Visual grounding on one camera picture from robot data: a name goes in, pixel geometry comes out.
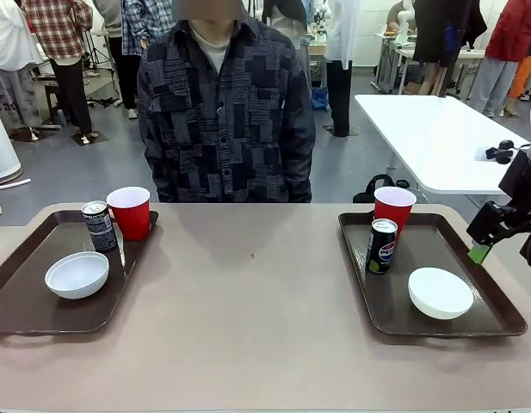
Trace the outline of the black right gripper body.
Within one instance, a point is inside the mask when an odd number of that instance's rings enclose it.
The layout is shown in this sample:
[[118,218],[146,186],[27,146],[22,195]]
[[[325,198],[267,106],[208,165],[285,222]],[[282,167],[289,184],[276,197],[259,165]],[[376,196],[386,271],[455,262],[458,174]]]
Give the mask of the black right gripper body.
[[506,227],[513,233],[531,232],[531,160],[524,150],[516,152],[499,187],[509,196],[503,206]]

